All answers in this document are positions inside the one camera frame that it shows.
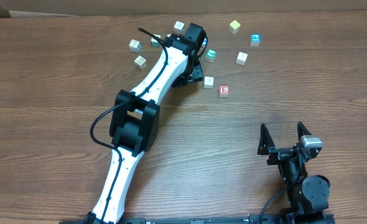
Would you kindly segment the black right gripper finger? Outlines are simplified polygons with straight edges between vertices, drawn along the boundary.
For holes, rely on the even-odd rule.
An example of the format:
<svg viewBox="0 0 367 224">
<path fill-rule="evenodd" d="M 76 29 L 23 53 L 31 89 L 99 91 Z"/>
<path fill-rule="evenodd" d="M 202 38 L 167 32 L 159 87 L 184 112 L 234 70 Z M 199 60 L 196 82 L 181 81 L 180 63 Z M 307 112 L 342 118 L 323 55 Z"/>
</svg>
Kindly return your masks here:
<svg viewBox="0 0 367 224">
<path fill-rule="evenodd" d="M 268 128 L 264 123 L 261 125 L 260 132 L 261 133 L 258 146 L 258 155 L 269 155 L 272 150 L 275 150 L 276 147 L 268 131 Z"/>
<path fill-rule="evenodd" d="M 298 140 L 300 140 L 302 136 L 311 134 L 312 133 L 304 126 L 304 124 L 301 121 L 297 123 Z"/>
</svg>

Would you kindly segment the red E wooden block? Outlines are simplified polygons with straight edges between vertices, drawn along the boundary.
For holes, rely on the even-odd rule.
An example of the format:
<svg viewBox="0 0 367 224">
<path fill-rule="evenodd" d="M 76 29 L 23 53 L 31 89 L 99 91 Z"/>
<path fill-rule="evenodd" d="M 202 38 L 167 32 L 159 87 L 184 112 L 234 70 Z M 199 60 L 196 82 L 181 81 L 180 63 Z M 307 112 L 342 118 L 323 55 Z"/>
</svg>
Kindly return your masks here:
<svg viewBox="0 0 367 224">
<path fill-rule="evenodd" d="M 227 98 L 230 94 L 230 88 L 228 85 L 220 85 L 219 86 L 219 98 Z"/>
</svg>

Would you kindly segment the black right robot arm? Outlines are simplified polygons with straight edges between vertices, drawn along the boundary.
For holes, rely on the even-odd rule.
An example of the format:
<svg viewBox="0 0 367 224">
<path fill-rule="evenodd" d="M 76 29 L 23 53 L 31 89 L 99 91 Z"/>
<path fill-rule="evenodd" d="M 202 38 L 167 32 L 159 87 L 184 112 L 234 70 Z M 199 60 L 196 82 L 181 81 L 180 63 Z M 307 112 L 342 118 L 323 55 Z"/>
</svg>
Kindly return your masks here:
<svg viewBox="0 0 367 224">
<path fill-rule="evenodd" d="M 330 195 L 330 182 L 322 175 L 309 176 L 305 163 L 317 157 L 323 148 L 322 140 L 313 135 L 303 123 L 297 123 L 298 142 L 291 148 L 276 148 L 265 124 L 261 125 L 258 154 L 267 156 L 269 166 L 277 165 L 285 189 L 271 197 L 262 208 L 259 223 L 269 204 L 284 192 L 289 207 L 273 215 L 273 223 L 330 224 L 334 215 L 326 214 Z"/>
</svg>

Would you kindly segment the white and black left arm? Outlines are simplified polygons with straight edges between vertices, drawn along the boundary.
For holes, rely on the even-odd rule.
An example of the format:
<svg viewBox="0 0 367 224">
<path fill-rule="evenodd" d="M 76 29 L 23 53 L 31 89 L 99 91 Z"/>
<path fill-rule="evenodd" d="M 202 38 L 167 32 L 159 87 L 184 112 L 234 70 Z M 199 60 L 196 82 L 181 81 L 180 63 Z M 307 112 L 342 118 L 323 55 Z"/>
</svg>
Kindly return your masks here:
<svg viewBox="0 0 367 224">
<path fill-rule="evenodd" d="M 91 125 L 111 114 L 110 144 L 92 140 L 111 149 L 108 175 L 96 205 L 84 218 L 84 223 L 119 223 L 125 209 L 128 189 L 134 171 L 153 145 L 159 128 L 160 103 L 173 86 L 194 82 L 201 74 L 200 57 L 208 37 L 200 34 L 172 34 L 159 39 L 162 53 L 143 81 L 131 91 L 121 90 L 114 106 L 100 114 Z"/>
</svg>

